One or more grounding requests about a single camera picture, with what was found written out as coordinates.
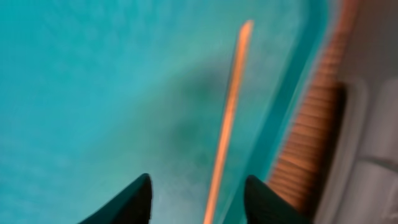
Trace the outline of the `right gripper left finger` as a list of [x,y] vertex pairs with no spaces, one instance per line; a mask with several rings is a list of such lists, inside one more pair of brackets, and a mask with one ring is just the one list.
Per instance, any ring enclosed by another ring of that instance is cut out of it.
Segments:
[[152,210],[152,181],[140,175],[81,224],[149,224]]

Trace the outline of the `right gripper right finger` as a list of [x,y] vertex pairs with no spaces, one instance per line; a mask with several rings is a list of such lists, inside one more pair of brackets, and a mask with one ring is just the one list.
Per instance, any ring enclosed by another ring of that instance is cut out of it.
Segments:
[[254,175],[245,181],[244,210],[247,224],[311,224]]

